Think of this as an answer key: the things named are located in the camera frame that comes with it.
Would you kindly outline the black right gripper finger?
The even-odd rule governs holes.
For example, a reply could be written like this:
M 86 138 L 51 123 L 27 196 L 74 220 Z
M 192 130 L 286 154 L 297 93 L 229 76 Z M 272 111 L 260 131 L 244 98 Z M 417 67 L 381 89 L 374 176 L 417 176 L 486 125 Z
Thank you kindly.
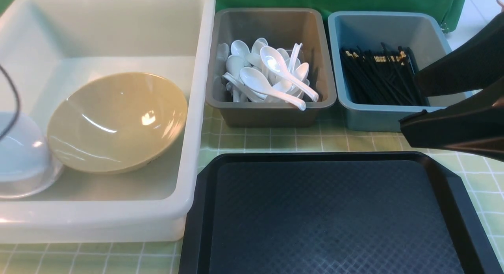
M 504 160 L 504 81 L 444 109 L 400 121 L 411 147 L 450 150 Z
M 495 16 L 480 32 L 456 50 L 415 74 L 425 96 L 489 89 L 503 95 L 504 14 Z

